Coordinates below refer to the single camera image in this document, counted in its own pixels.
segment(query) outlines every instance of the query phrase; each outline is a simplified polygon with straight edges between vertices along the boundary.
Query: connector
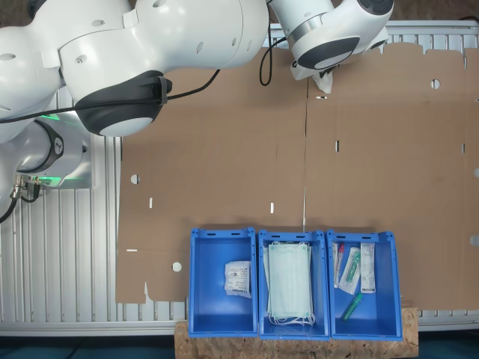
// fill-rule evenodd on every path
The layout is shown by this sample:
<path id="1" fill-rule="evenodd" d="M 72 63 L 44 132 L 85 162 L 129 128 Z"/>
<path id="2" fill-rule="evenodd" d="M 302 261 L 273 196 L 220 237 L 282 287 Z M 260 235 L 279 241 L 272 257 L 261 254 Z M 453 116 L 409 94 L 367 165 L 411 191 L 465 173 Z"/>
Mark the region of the connector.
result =
<path id="1" fill-rule="evenodd" d="M 13 191 L 10 195 L 12 200 L 19 200 L 22 198 L 22 190 L 23 190 L 23 178 L 19 174 L 15 175 L 15 182 L 13 185 Z"/>

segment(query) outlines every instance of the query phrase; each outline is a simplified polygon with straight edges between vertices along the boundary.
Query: plastic bag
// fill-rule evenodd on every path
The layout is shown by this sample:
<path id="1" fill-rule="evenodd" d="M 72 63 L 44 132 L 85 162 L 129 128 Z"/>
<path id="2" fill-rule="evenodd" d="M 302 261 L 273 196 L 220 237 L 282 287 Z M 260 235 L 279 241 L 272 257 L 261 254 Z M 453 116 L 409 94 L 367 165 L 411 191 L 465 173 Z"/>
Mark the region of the plastic bag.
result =
<path id="1" fill-rule="evenodd" d="M 374 243 L 361 243 L 361 293 L 375 293 Z"/>
<path id="2" fill-rule="evenodd" d="M 361 277 L 361 251 L 359 248 L 351 247 L 350 255 L 344 267 L 343 276 L 339 282 L 339 288 L 354 295 Z"/>
<path id="3" fill-rule="evenodd" d="M 251 262 L 231 262 L 225 266 L 226 295 L 239 295 L 251 298 L 249 272 Z"/>

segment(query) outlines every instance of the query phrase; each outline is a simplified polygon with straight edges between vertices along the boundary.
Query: wooden board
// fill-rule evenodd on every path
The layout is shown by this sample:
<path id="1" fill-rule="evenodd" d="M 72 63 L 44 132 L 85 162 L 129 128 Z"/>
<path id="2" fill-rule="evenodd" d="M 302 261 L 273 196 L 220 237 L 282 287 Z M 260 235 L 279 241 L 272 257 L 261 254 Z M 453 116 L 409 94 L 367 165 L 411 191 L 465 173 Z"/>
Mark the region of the wooden board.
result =
<path id="1" fill-rule="evenodd" d="M 258 338 L 201 338 L 188 336 L 185 322 L 177 324 L 174 348 L 177 359 L 243 358 L 414 358 L 419 355 L 418 314 L 416 309 L 402 309 L 403 341 L 364 340 L 260 340 Z"/>

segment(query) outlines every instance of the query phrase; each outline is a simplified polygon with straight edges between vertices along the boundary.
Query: hole in cardboard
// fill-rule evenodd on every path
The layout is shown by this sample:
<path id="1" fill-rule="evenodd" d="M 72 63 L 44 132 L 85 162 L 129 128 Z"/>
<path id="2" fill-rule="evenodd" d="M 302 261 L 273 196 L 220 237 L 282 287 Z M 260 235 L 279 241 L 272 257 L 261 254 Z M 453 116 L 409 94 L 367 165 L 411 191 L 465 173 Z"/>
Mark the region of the hole in cardboard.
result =
<path id="1" fill-rule="evenodd" d="M 437 90 L 438 88 L 441 87 L 441 82 L 438 79 L 434 79 L 434 80 L 431 81 L 431 87 L 434 90 Z"/>
<path id="2" fill-rule="evenodd" d="M 178 262 L 173 263 L 173 265 L 171 266 L 171 269 L 173 269 L 173 271 L 175 272 L 181 271 L 181 268 L 182 268 L 181 263 L 178 263 Z"/>
<path id="3" fill-rule="evenodd" d="M 479 247 L 479 235 L 471 236 L 471 245 Z"/>
<path id="4" fill-rule="evenodd" d="M 134 174 L 130 180 L 134 185 L 138 185 L 140 183 L 140 176 L 138 174 Z"/>

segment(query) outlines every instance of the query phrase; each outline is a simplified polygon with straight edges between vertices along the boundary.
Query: blue storage box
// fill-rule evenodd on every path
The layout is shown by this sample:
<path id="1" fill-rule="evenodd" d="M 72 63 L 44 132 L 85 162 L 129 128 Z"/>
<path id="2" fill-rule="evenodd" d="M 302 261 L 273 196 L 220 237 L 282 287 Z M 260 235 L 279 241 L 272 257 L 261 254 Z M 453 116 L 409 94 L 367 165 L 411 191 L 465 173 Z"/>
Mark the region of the blue storage box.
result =
<path id="1" fill-rule="evenodd" d="M 326 233 L 326 240 L 328 243 L 329 307 L 331 308 L 331 334 L 333 339 L 402 340 L 403 321 L 393 233 L 351 234 L 335 233 L 334 230 L 329 230 Z M 344 243 L 344 256 L 339 272 L 340 279 L 350 255 L 350 248 L 361 248 L 361 243 L 375 244 L 376 292 L 363 294 L 361 303 L 345 322 L 341 317 L 354 297 L 334 286 L 333 242 L 338 243 L 338 248 L 341 242 Z M 356 287 L 355 295 L 360 292 L 361 279 Z"/>
<path id="2" fill-rule="evenodd" d="M 329 303 L 327 285 L 326 240 L 323 232 L 271 233 L 261 230 L 259 238 L 260 267 L 260 338 L 291 340 L 329 340 Z M 308 242 L 311 246 L 311 291 L 316 321 L 310 325 L 274 325 L 269 321 L 268 286 L 263 264 L 263 246 L 273 242 Z"/>
<path id="3" fill-rule="evenodd" d="M 257 337 L 256 238 L 244 230 L 193 229 L 190 248 L 190 337 Z M 250 261 L 251 298 L 226 295 L 225 266 Z"/>

